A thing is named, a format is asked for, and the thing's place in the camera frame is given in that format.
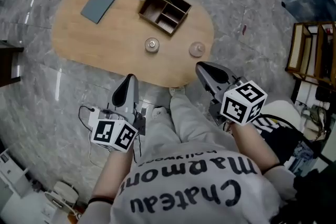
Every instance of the wooden organizer box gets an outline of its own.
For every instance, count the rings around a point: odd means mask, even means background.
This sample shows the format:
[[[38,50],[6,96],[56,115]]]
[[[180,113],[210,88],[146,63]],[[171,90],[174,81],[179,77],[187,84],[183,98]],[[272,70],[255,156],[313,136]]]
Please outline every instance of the wooden organizer box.
[[[172,36],[186,18],[191,5],[184,0],[146,0],[139,16]]]
[[[336,91],[336,23],[295,24],[286,71]]]

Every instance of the white shoe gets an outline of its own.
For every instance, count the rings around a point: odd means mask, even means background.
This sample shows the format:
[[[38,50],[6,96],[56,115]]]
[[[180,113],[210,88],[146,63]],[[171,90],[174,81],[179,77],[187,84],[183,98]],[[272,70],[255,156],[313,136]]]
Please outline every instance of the white shoe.
[[[167,109],[162,106],[160,108],[153,109],[152,118],[156,119],[158,116],[164,114],[167,114]]]
[[[185,88],[183,86],[182,87],[177,87],[177,88],[169,88],[169,93],[170,93],[171,96],[174,96],[177,93],[185,94]]]

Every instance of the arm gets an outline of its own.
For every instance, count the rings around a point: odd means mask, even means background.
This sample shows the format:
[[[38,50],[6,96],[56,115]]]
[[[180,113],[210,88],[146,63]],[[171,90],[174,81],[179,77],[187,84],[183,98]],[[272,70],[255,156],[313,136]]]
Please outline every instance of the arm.
[[[233,124],[231,129],[240,153],[252,159],[261,172],[280,163],[277,155],[251,123],[245,126]]]
[[[80,224],[110,223],[112,203],[120,184],[130,172],[132,156],[133,145],[127,153],[116,151],[110,153],[92,192],[91,198],[97,198],[97,201],[89,204],[80,218]]]

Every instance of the white cube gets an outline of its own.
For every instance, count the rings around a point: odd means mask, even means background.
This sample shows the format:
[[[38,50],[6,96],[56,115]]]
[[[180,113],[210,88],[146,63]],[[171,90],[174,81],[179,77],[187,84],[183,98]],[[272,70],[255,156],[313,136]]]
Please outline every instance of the white cube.
[[[266,98],[267,93],[258,85],[253,81],[246,82],[224,93],[221,115],[245,125],[260,114]]]
[[[110,151],[127,152],[138,131],[125,120],[97,120],[91,142]]]

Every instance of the person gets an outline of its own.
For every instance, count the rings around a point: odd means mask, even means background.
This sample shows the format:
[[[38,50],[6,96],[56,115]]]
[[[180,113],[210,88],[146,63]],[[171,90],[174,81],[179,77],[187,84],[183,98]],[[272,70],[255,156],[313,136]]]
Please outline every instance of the person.
[[[170,89],[171,117],[153,110],[138,164],[111,152],[80,224],[269,223],[294,199],[294,174],[252,124],[223,132]]]

